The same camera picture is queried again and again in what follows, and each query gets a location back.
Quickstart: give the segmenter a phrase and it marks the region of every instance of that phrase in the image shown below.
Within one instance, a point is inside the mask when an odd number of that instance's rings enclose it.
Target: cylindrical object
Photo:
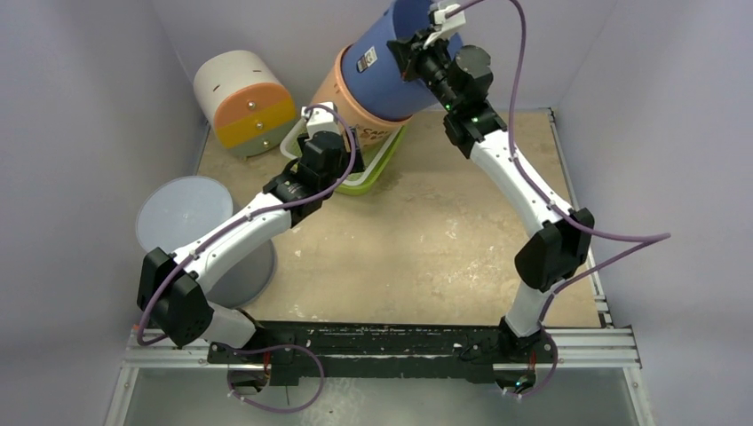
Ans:
[[[218,181],[180,177],[149,196],[136,219],[136,236],[146,252],[159,247],[171,253],[206,235],[237,210],[230,192]],[[207,299],[231,309],[244,306],[266,288],[276,265],[274,245],[267,241],[220,278]]]
[[[196,72],[194,93],[219,142],[241,157],[279,145],[297,120],[288,90],[250,51],[208,60]]]
[[[345,53],[342,72],[353,97],[373,115],[399,121],[437,103],[420,80],[403,82],[387,42],[410,38],[428,28],[432,0],[395,0],[382,17]],[[463,46],[458,34],[449,40],[455,57]]]
[[[330,69],[324,82],[321,83],[316,94],[313,95],[312,104],[321,102],[334,102],[337,111],[342,115],[349,126],[355,127],[358,143],[361,146],[376,145],[384,142],[400,126],[405,124],[408,119],[397,122],[389,122],[374,116],[364,109],[347,90],[343,73],[341,72],[340,62],[347,49],[343,49],[335,59],[335,65]]]

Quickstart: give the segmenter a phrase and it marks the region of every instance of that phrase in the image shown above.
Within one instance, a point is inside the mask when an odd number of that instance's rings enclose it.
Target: white wall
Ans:
[[[219,53],[254,51],[303,105],[340,49],[357,40],[392,0],[153,1],[191,79]],[[529,40],[518,96],[521,108],[559,102],[615,1],[523,2]],[[489,99],[506,109],[518,57],[518,14],[508,2],[495,0],[474,6],[466,16],[461,35],[491,54],[496,81]]]
[[[138,209],[192,172],[201,112],[148,0],[0,4],[0,423],[105,419]]]
[[[620,0],[561,103],[597,227],[671,231],[602,278],[661,424],[753,418],[753,27],[747,0]],[[598,259],[622,247],[594,244]]]

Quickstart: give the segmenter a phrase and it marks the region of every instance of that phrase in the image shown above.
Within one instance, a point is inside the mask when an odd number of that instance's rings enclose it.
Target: beige floor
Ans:
[[[488,177],[444,136],[441,113],[422,113],[373,190],[336,194],[274,239],[271,286],[248,309],[261,320],[496,324],[519,284],[521,222]],[[545,114],[520,114],[518,144],[567,195]],[[244,205],[280,173],[279,150],[240,160],[212,136],[199,170]],[[598,327],[589,280],[558,297],[548,325]]]

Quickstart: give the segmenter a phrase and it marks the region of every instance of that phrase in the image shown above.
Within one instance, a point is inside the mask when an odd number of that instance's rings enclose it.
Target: white label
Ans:
[[[377,62],[376,55],[377,49],[375,49],[374,46],[371,46],[371,49],[367,50],[366,53],[358,59],[358,62],[356,63],[356,69],[358,69],[358,72],[364,72],[366,68],[371,67],[374,62]]]

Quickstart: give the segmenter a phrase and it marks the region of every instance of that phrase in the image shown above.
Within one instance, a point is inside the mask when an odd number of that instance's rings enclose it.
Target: yellow stripe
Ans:
[[[249,115],[237,122],[215,129],[219,142],[225,148],[233,148],[249,139],[261,136],[269,130],[282,126],[296,117],[296,105],[293,99],[285,99],[270,107],[264,108],[256,114]],[[257,123],[263,123],[264,128],[257,129]]]

